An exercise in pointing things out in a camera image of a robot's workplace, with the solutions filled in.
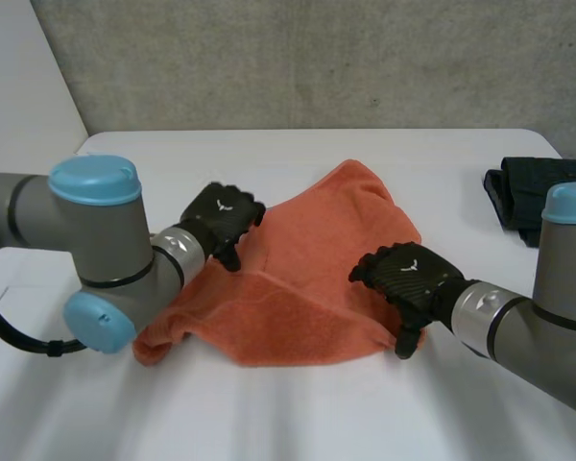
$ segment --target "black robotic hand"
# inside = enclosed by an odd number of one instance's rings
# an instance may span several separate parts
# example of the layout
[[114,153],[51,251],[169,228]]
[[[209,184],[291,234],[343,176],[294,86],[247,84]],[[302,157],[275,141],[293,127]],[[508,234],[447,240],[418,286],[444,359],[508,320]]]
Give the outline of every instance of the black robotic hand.
[[206,255],[213,255],[231,272],[241,269],[234,248],[252,225],[260,226],[265,206],[234,185],[212,182],[181,214],[177,224],[192,233]]
[[439,288],[449,280],[463,279],[463,274],[423,246],[405,243],[380,247],[375,255],[364,255],[348,279],[362,281],[396,305],[401,316],[396,355],[410,358],[422,329],[440,320],[435,313]]

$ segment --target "blue end cap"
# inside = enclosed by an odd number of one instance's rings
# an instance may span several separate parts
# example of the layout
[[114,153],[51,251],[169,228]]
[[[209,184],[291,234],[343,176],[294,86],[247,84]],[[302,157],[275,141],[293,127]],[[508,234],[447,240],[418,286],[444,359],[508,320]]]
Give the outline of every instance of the blue end cap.
[[555,224],[576,224],[576,182],[551,187],[541,217]]
[[134,325],[121,310],[90,293],[71,296],[63,316],[75,337],[94,351],[116,353],[136,337]]
[[49,174],[56,195],[76,204],[123,205],[138,199],[141,182],[134,164],[118,156],[72,157]]

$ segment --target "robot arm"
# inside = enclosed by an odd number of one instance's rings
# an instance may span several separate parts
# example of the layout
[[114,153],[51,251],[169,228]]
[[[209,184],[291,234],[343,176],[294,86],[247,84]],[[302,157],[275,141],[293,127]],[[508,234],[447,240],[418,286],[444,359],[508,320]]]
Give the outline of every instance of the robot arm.
[[576,183],[553,187],[542,217],[533,299],[465,279],[415,243],[363,256],[349,279],[399,309],[400,358],[412,355],[422,328],[439,321],[478,355],[576,410]]
[[[124,158],[71,158],[48,177],[0,174],[0,248],[72,254],[82,289],[66,303],[64,320],[83,345],[105,353],[129,344],[210,255],[238,270],[234,245],[264,211],[252,194],[212,183],[150,241],[141,184]],[[49,355],[82,348],[52,343]]]

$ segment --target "folded black fabric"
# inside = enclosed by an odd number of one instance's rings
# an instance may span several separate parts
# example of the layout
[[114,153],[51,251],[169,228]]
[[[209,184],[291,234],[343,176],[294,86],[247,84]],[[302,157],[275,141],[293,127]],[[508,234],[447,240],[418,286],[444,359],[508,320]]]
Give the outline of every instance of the folded black fabric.
[[576,182],[576,160],[504,158],[501,170],[487,172],[484,188],[501,226],[518,231],[528,247],[537,247],[546,194],[561,182]]

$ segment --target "gray wall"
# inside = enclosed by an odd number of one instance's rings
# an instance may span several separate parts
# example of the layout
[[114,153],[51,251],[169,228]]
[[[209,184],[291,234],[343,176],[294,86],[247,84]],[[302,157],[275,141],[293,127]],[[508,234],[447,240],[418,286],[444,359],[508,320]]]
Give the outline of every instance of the gray wall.
[[529,128],[576,157],[576,0],[33,0],[90,133]]

